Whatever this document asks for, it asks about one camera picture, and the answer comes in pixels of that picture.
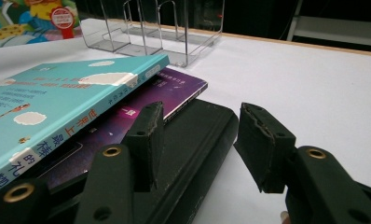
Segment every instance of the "clear acrylic book stand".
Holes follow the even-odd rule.
[[[100,0],[99,20],[81,21],[89,48],[138,56],[168,54],[186,67],[221,35],[225,0]]]

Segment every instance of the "white table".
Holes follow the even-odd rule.
[[[40,63],[122,57],[88,49],[82,38],[0,49],[0,79]],[[231,108],[260,105],[296,137],[324,148],[371,187],[371,56],[223,36],[189,65],[209,82],[199,98]],[[232,148],[194,224],[280,223],[284,194],[259,193]]]

